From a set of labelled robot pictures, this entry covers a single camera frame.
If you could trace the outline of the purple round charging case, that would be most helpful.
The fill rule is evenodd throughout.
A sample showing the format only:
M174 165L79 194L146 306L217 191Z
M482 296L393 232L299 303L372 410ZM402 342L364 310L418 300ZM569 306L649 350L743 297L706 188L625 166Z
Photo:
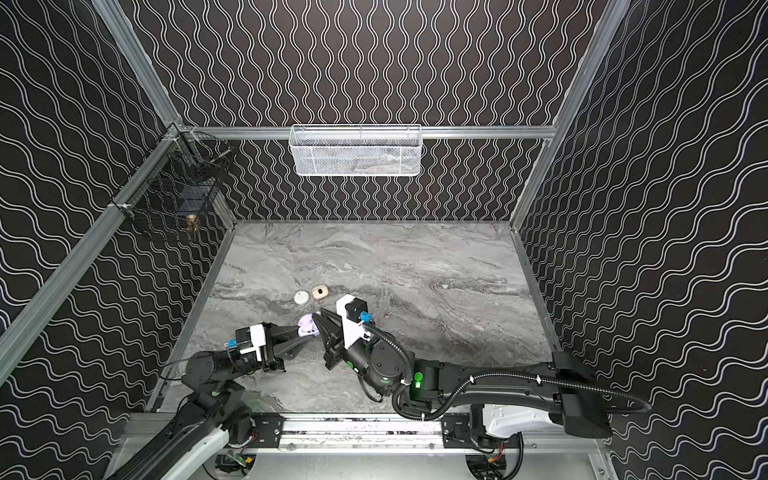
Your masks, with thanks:
M319 334L319 330L313 320L312 314L303 315L299 319L297 332L300 337L315 337Z

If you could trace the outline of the beige earbud charging case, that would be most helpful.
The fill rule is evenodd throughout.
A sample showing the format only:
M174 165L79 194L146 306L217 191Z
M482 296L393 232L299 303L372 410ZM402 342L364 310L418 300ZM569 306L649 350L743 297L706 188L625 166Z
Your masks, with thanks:
M315 301L320 301L327 298L329 295L329 289L325 284L318 285L311 290L311 296Z

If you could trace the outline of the white round charging case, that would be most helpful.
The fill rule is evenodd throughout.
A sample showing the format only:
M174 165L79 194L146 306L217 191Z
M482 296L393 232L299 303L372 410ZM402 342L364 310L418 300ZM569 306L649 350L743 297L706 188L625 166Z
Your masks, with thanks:
M310 294L307 291L297 291L294 294L293 300L297 305L305 305L310 300Z

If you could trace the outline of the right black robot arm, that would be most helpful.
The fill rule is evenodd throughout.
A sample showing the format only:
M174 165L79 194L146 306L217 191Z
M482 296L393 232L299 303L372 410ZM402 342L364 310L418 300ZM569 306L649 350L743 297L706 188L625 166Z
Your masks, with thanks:
M373 402L401 417L437 421L454 407L478 412L488 437L505 438L543 421L581 438L608 438L613 415L646 414L651 403L599 385L578 358L555 352L548 362L514 368L472 367L416 357L361 310L351 322L328 309L312 316L327 369L344 363Z

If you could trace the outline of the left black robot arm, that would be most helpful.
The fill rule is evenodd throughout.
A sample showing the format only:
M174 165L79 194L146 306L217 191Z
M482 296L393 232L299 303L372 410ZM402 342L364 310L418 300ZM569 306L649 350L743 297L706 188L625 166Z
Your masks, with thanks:
M298 326L259 323L240 328L225 347L187 359L181 383L191 392L145 446L112 479L190 479L219 450L254 438L251 409L237 382L257 372L283 371L319 334L309 320Z

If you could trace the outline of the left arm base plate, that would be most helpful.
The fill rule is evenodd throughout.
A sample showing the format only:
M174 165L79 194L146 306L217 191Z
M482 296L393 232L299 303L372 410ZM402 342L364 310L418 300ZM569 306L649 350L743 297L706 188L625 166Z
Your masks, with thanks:
M277 413L251 415L251 428L242 450L277 448L280 445L286 418Z

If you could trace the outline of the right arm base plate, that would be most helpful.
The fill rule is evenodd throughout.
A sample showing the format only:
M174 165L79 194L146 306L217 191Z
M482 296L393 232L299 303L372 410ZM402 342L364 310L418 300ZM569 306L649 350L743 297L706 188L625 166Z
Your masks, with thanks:
M492 437L482 425L474 425L469 414L447 414L440 419L440 425L446 449L471 449L490 453L502 446L516 449L521 444L519 433L506 438Z

